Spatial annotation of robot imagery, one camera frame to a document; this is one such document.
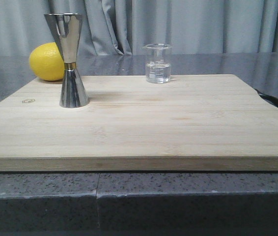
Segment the granite countertop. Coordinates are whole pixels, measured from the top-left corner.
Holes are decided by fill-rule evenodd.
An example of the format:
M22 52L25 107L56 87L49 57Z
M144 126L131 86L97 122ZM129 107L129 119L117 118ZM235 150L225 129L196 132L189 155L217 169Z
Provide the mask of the granite countertop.
M79 55L78 70L143 75L144 56ZM278 98L278 53L172 55L172 74L235 74ZM26 57L0 57L0 101L34 78ZM275 235L278 172L0 173L0 233L7 235L207 228Z

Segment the stainless steel jigger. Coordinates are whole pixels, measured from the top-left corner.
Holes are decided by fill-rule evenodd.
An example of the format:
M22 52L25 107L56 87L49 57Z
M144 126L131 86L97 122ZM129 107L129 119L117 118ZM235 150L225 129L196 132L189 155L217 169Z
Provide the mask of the stainless steel jigger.
M76 68L82 16L73 13L44 16L65 63L59 104L66 108L83 107L88 104L88 96Z

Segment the gray curtain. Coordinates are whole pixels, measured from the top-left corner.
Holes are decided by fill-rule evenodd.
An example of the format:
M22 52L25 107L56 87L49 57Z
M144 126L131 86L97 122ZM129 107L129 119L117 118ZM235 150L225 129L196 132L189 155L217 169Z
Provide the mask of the gray curtain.
M46 13L83 15L79 53L131 54L125 0L0 0L0 56L28 56L53 42Z
M174 54L278 52L278 0L134 0L132 52L166 42Z
M43 14L61 12L83 14L84 55L278 52L278 0L0 0L0 56L52 42Z

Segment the yellow lemon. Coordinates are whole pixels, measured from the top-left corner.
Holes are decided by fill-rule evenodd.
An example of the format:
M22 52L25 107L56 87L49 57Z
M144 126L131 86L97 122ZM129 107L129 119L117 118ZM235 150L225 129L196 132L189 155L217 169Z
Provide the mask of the yellow lemon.
M42 80L56 81L63 78L64 61L55 43L45 43L35 48L29 56L29 65Z

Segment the glass beaker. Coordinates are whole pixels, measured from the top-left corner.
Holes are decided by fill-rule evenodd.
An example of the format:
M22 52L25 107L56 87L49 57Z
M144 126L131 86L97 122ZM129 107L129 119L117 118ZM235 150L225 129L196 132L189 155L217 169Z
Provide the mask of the glass beaker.
M145 76L150 83L163 84L170 81L170 55L172 46L165 43L147 44L143 47Z

